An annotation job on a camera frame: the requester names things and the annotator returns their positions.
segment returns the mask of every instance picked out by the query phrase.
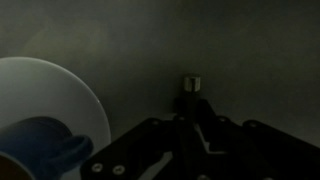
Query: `metal bolt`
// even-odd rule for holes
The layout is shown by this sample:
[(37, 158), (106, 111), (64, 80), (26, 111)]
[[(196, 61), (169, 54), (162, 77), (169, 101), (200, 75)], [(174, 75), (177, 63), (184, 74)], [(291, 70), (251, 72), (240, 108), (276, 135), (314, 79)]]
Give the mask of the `metal bolt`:
[(197, 180), (211, 180), (207, 175), (201, 174), (198, 176)]
[(117, 165), (113, 168), (112, 172), (115, 175), (122, 175), (126, 171), (126, 168), (123, 165)]
[(196, 74), (190, 74), (184, 77), (184, 90), (187, 92), (200, 91), (201, 77)]
[(95, 173), (99, 173), (103, 170), (103, 164), (101, 163), (95, 163), (92, 167), (91, 170)]

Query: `black mechanism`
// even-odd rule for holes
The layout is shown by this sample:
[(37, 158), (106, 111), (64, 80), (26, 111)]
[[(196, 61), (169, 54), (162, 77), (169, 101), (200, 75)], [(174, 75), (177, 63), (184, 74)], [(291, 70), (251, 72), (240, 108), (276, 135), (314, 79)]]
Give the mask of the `black mechanism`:
[(82, 180), (135, 180), (169, 151), (173, 158), (153, 179), (320, 179), (319, 148), (258, 121), (239, 126), (217, 116), (197, 83), (196, 75), (185, 78), (173, 120), (145, 120), (87, 160)]

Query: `dark background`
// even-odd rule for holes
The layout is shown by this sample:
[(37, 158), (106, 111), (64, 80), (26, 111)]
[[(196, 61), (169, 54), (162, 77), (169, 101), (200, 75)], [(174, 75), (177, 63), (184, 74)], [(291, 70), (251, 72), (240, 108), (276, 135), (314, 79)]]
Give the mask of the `dark background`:
[(1, 0), (0, 56), (61, 65), (101, 99), (113, 139), (170, 117), (185, 73), (237, 123), (320, 146), (320, 6), (294, 0)]

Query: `white disc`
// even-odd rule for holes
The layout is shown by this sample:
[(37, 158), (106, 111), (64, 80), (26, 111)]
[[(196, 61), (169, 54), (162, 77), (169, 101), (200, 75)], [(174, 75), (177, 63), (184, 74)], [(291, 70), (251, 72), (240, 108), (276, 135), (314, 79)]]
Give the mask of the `white disc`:
[[(66, 69), (40, 59), (0, 59), (0, 127), (48, 116), (66, 124), (74, 135), (88, 135), (94, 153), (111, 142), (107, 116), (90, 88)], [(79, 168), (62, 180), (80, 180)]]

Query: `small metal post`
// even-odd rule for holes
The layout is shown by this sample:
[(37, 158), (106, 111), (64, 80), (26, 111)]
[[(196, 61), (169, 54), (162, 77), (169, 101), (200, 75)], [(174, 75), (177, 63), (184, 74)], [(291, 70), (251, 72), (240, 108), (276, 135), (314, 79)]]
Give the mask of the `small metal post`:
[(197, 74), (189, 74), (184, 77), (184, 91), (198, 92), (200, 91), (201, 77)]

